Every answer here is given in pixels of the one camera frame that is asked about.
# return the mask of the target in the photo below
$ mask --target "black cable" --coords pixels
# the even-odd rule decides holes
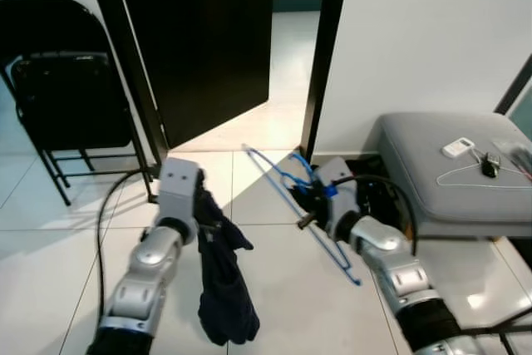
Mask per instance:
[[[389,180],[388,178],[385,178],[383,176],[378,175],[357,175],[357,176],[347,176],[345,178],[341,178],[338,180],[333,180],[332,184],[335,186],[341,185],[342,183],[350,182],[352,180],[355,181],[361,181],[361,182],[380,182],[385,185],[390,185],[393,187],[397,192],[399,192],[406,204],[406,209],[408,210],[408,214],[410,216],[411,221],[411,228],[412,228],[412,249],[411,253],[412,255],[416,255],[417,253],[417,220],[416,216],[414,214],[414,209],[412,208],[411,201],[408,199],[408,196],[405,193],[405,190],[403,190],[397,183],[395,183],[393,180]]]
[[[144,171],[141,169],[138,170],[130,170],[129,172],[126,172],[124,176],[122,176],[119,180],[117,180],[115,183],[113,183],[113,186],[109,189],[107,192],[107,195],[105,199],[103,200],[103,203],[101,203],[100,211],[98,213],[98,220],[96,222],[96,257],[98,259],[98,284],[99,284],[99,298],[98,298],[98,319],[96,322],[96,331],[98,330],[98,326],[100,325],[101,318],[103,317],[104,307],[105,307],[105,301],[106,301],[106,287],[105,287],[105,278],[104,278],[104,269],[103,269],[103,254],[101,251],[101,221],[103,220],[103,215],[106,212],[106,206],[107,202],[111,198],[112,194],[118,189],[118,187],[124,183],[126,180],[131,178],[133,175],[143,173]]]

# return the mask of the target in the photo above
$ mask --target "navy garment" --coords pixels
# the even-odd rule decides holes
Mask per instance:
[[[212,233],[199,230],[204,288],[199,300],[199,319],[213,343],[225,345],[230,340],[243,344],[255,338],[260,321],[234,251],[253,249],[253,245],[224,216],[208,191],[205,191],[201,203],[205,211],[202,214],[207,214],[221,226]]]

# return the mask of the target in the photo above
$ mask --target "door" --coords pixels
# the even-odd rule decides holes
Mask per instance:
[[[272,0],[125,0],[170,147],[268,100]]]

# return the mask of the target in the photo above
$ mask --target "white baseboard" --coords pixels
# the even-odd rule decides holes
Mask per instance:
[[[334,157],[342,157],[344,160],[358,160],[362,157],[371,155],[379,155],[378,151],[351,151],[351,152],[318,152],[314,153],[311,159],[312,165],[321,165],[331,160]]]

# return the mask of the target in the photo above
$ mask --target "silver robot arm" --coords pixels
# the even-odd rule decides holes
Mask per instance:
[[[456,319],[432,286],[411,245],[399,230],[371,216],[359,217],[354,180],[336,158],[315,171],[327,195],[328,220],[322,227],[332,240],[342,240],[362,256],[415,355],[485,355],[472,336],[463,335]]]
[[[181,249],[198,233],[194,215],[202,184],[203,173],[194,162],[165,161],[160,172],[159,214],[131,252],[128,270],[106,305],[87,354],[150,352]]]

